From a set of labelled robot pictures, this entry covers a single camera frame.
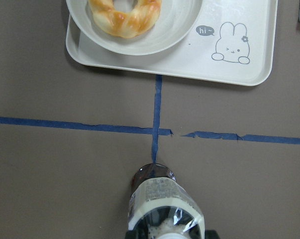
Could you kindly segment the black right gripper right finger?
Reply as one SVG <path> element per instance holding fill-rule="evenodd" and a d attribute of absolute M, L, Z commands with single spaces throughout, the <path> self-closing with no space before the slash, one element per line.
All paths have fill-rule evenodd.
<path fill-rule="evenodd" d="M 205 230 L 204 233 L 205 239 L 219 239 L 219 235 L 215 230 Z"/>

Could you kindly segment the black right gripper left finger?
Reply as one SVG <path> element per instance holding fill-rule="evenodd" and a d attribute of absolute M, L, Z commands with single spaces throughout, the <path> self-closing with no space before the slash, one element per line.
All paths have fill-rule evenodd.
<path fill-rule="evenodd" d="M 127 231 L 126 234 L 125 234 L 125 239 L 139 239 L 138 230 Z"/>

